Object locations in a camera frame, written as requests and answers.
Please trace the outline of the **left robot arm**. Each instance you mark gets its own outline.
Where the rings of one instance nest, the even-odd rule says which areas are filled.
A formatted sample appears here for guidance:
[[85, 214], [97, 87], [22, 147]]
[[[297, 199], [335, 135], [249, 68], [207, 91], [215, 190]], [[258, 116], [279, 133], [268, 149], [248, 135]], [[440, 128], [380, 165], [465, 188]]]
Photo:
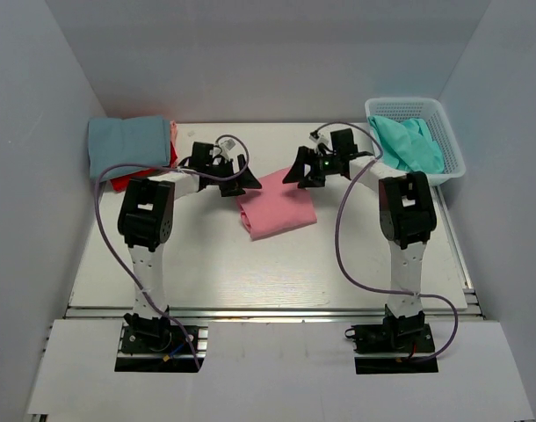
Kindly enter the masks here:
[[163, 249], [173, 230], [174, 204], [209, 186], [222, 197], [236, 197], [261, 183], [249, 169], [250, 155], [232, 159], [229, 151], [239, 141], [224, 135], [214, 143], [195, 142], [192, 153], [176, 171], [149, 178], [133, 178], [124, 194], [118, 219], [137, 278], [133, 311], [128, 324], [156, 324], [166, 318], [169, 305], [163, 286]]

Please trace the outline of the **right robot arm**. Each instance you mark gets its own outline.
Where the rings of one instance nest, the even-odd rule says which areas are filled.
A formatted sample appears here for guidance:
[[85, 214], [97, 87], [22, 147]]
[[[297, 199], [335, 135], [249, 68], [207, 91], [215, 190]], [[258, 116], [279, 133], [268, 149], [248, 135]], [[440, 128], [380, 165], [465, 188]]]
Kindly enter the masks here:
[[[437, 216], [428, 178], [421, 171], [399, 171], [381, 161], [383, 150], [360, 150], [351, 128], [330, 133], [326, 139], [319, 131], [309, 134], [313, 148], [301, 146], [284, 184], [300, 189], [324, 187], [326, 178], [340, 175], [350, 180], [337, 211], [335, 255], [343, 276], [365, 291], [386, 295], [386, 319], [394, 330], [405, 334], [424, 325], [421, 299], [422, 261]], [[379, 223], [390, 250], [390, 288], [370, 287], [347, 273], [340, 252], [340, 225], [346, 201], [355, 184], [360, 183], [378, 195]]]

